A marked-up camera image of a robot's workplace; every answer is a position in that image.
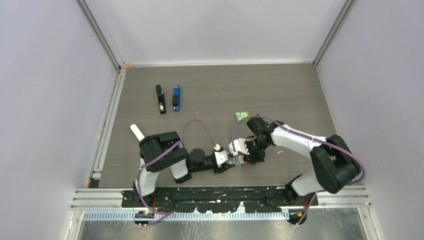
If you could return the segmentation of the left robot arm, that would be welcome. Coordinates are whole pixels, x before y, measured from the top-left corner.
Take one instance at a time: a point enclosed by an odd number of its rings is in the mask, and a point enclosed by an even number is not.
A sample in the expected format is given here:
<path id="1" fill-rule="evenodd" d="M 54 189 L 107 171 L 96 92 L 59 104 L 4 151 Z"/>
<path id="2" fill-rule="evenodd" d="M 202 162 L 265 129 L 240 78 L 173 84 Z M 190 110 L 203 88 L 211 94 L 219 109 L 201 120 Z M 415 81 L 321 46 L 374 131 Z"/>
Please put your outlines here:
<path id="1" fill-rule="evenodd" d="M 175 131 L 144 136 L 135 124 L 130 129 L 139 140 L 140 169 L 134 182 L 134 200 L 141 207 L 148 207 L 153 202 L 156 181 L 162 170 L 169 169 L 174 181 L 181 184 L 196 172 L 213 170 L 220 174 L 236 166 L 218 144 L 211 155 L 200 148 L 188 152 Z"/>

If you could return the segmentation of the blue stapler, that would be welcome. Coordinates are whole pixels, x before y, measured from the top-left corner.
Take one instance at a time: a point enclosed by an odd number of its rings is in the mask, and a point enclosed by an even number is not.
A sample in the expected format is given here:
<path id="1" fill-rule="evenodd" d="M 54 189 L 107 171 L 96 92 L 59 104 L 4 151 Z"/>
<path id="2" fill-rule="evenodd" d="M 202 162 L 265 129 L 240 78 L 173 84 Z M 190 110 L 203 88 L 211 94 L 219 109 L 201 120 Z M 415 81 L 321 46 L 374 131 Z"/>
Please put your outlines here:
<path id="1" fill-rule="evenodd" d="M 172 110 L 179 112 L 181 109 L 181 87 L 177 84 L 173 88 Z"/>

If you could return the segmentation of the black stapler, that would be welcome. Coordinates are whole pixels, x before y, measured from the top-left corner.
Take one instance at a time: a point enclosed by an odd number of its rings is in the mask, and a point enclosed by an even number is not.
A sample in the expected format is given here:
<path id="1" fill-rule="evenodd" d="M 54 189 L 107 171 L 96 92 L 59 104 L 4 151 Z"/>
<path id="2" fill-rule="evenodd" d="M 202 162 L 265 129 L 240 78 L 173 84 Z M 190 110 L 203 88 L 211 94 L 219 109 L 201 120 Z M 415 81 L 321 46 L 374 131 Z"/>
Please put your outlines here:
<path id="1" fill-rule="evenodd" d="M 159 107 L 159 113 L 161 115 L 166 114 L 166 100 L 165 100 L 165 92 L 162 89 L 162 86 L 160 84 L 157 84 L 155 86 L 157 100 L 158 100 L 158 107 Z"/>

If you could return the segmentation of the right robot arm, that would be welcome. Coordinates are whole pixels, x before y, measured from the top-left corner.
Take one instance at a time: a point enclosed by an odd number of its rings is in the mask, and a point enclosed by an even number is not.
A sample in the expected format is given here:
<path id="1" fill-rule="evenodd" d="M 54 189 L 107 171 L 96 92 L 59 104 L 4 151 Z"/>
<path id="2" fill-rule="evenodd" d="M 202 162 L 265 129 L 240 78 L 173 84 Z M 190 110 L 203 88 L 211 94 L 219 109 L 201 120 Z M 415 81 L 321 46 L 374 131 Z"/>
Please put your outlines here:
<path id="1" fill-rule="evenodd" d="M 264 162 L 266 149 L 270 146 L 290 149 L 311 160 L 312 172 L 300 174 L 284 186 L 282 195 L 291 205 L 299 205 L 311 193 L 336 194 L 364 176 L 361 164 L 339 135 L 317 137 L 280 121 L 268 123 L 261 117 L 251 118 L 246 125 L 254 139 L 244 143 L 247 150 L 244 161 L 251 164 Z"/>

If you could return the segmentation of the white stapler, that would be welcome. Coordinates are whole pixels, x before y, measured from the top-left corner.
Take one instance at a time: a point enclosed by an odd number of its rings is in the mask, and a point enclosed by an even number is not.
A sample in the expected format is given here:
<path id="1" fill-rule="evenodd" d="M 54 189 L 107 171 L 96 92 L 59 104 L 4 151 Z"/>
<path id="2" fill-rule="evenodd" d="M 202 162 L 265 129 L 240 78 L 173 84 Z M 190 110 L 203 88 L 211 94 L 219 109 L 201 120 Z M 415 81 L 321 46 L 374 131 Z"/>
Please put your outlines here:
<path id="1" fill-rule="evenodd" d="M 145 138 L 145 136 L 143 135 L 143 133 L 140 131 L 140 129 L 138 128 L 136 124 L 131 124 L 130 129 L 139 142 Z"/>

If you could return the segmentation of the staple tray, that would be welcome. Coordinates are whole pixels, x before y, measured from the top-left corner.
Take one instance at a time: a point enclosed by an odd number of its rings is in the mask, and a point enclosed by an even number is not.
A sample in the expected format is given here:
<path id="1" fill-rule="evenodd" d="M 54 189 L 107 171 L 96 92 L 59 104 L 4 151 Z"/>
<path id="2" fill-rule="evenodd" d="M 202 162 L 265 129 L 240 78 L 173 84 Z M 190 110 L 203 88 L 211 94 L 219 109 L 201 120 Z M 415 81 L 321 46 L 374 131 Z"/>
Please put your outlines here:
<path id="1" fill-rule="evenodd" d="M 231 165 L 241 165 L 241 164 L 243 164 L 243 163 L 244 163 L 244 160 L 243 160 L 243 158 L 239 155 L 239 156 L 236 156 L 236 157 L 230 157 L 230 158 L 228 159 L 228 163 L 229 163 L 229 164 L 231 164 Z"/>

